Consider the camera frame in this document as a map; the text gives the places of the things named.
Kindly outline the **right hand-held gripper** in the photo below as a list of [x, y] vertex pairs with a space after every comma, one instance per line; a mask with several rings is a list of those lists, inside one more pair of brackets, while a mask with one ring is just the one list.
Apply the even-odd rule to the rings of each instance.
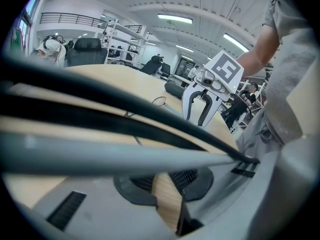
[[227, 101], [236, 93], [243, 73], [244, 68], [232, 56], [220, 51], [194, 77], [195, 82], [184, 90], [181, 98], [183, 118], [190, 119], [193, 100], [208, 90], [202, 95], [205, 107], [198, 119], [198, 126], [206, 127], [222, 100]]

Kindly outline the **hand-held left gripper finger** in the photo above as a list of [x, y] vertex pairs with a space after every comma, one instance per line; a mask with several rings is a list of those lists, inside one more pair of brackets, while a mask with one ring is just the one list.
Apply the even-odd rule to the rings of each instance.
[[109, 105], [170, 126], [221, 150], [210, 153], [159, 127], [109, 112], [0, 92], [1, 115], [151, 139], [170, 148], [150, 148], [33, 134], [0, 132], [0, 168], [26, 175], [150, 175], [259, 160], [245, 156], [198, 126], [125, 91], [62, 69], [0, 58], [0, 78]]
[[187, 237], [218, 217], [247, 188], [259, 164], [236, 162], [170, 171], [159, 176], [68, 177], [45, 194], [34, 211], [73, 237]]

